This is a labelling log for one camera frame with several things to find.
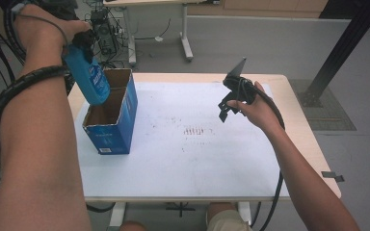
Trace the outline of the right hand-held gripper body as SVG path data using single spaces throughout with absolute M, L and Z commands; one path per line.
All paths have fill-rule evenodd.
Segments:
M 248 104 L 251 104 L 257 95 L 257 91 L 251 80 L 241 76 L 246 59 L 246 57 L 243 57 L 241 62 L 226 74 L 223 84 L 230 91 L 237 94 L 237 98 L 235 100 L 245 101 Z

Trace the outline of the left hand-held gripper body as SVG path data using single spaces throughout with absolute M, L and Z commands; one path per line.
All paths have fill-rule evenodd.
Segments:
M 80 48 L 91 48 L 95 41 L 95 33 L 93 30 L 88 30 L 86 32 L 77 33 L 72 44 Z

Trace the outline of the blue plastic bottle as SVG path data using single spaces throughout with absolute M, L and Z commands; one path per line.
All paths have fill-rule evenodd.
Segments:
M 111 88 L 96 58 L 93 57 L 92 63 L 89 64 L 84 58 L 82 48 L 70 45 L 64 60 L 88 103 L 91 105 L 104 103 L 110 95 Z

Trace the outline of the blue cardboard box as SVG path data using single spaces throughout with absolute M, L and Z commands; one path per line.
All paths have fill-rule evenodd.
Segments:
M 83 129 L 101 155 L 130 152 L 138 97 L 132 70 L 106 69 L 110 95 L 101 105 L 90 106 Z

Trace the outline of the person's left hand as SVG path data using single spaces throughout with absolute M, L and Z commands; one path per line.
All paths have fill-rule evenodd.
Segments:
M 26 50 L 25 65 L 31 68 L 60 65 L 64 48 L 74 36 L 91 28 L 87 22 L 62 20 L 33 4 L 22 8 L 14 27 Z

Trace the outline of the black computer tower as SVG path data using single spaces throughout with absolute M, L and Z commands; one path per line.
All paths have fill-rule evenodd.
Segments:
M 92 28 L 98 40 L 98 46 L 102 55 L 112 55 L 117 53 L 116 39 L 113 27 L 108 19 L 106 9 L 92 11 Z

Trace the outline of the white background desk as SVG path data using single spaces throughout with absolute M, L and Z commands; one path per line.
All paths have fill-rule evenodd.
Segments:
M 135 66 L 137 63 L 136 44 L 135 37 L 132 34 L 130 27 L 129 7 L 179 5 L 181 9 L 180 18 L 182 19 L 182 29 L 179 33 L 179 37 L 184 50 L 185 58 L 190 62 L 194 58 L 194 55 L 187 35 L 188 5 L 198 4 L 205 1 L 206 0 L 103 0 L 103 5 L 107 8 L 118 8 L 122 10 L 123 20 L 125 23 L 125 32 L 127 35 L 128 62 L 130 65 Z

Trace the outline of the wooden cabinet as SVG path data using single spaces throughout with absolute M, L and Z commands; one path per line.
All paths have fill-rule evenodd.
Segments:
M 214 0 L 190 4 L 190 15 L 318 18 L 329 0 Z

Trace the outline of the grey floor mat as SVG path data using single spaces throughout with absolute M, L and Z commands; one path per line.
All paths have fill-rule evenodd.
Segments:
M 304 103 L 304 92 L 310 80 L 290 79 L 304 116 L 312 131 L 355 131 L 357 128 L 329 88 L 314 103 Z

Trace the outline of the white table leg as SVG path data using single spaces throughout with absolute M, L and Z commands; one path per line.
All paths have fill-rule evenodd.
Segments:
M 109 226 L 113 228 L 120 227 L 124 220 L 126 203 L 125 202 L 117 202 L 111 213 L 110 223 Z
M 239 215 L 241 216 L 242 220 L 246 222 L 248 225 L 251 225 L 252 218 L 251 218 L 251 205 L 249 202 L 238 202 L 237 203 L 237 210 Z

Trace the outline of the person's right leg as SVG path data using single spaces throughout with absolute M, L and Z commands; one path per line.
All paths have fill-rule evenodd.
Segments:
M 206 231 L 252 231 L 230 202 L 211 202 L 206 212 Z

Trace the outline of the dark tape strip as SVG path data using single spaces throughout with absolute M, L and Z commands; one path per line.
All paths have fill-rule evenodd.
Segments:
M 344 182 L 343 175 L 337 175 L 334 171 L 321 171 L 324 178 L 333 179 L 336 183 Z

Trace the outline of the person's left knee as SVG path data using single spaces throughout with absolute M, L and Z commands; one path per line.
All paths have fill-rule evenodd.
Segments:
M 119 231 L 146 231 L 146 227 L 137 221 L 125 221 L 120 227 Z

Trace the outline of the black bracket under table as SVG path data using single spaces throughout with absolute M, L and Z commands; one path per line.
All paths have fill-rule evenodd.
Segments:
M 167 211 L 177 211 L 178 216 L 182 218 L 185 212 L 194 212 L 196 209 L 193 207 L 189 207 L 188 202 L 178 202 L 178 203 L 171 202 L 166 207 L 166 210 Z

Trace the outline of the black metal post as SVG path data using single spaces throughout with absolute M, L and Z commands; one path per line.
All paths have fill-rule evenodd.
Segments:
M 320 97 L 323 92 L 369 28 L 370 0 L 366 0 L 332 48 L 315 78 L 304 92 L 299 93 L 300 102 L 304 107 L 319 107 L 321 105 Z

